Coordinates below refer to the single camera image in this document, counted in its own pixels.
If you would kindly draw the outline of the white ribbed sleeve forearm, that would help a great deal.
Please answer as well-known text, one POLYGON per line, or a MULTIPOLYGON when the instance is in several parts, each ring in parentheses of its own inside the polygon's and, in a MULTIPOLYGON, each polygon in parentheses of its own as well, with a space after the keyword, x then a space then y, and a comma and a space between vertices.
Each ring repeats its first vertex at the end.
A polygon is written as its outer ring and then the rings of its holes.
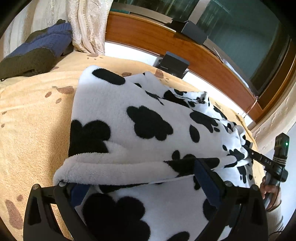
POLYGON ((283 215, 281 214, 281 203, 272 211, 266 213, 268 224, 268 240, 276 240, 283 231, 283 215))

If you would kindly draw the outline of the person's right hand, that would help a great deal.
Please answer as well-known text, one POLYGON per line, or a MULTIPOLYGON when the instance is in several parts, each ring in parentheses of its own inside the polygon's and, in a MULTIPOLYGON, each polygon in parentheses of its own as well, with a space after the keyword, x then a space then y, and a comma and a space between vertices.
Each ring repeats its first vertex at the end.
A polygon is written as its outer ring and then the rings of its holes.
POLYGON ((261 192, 262 199, 266 198, 267 194, 270 194, 271 200, 266 208, 267 211, 276 209, 281 204, 281 189, 276 185, 268 185, 266 183, 266 177, 262 178, 259 190, 261 192))

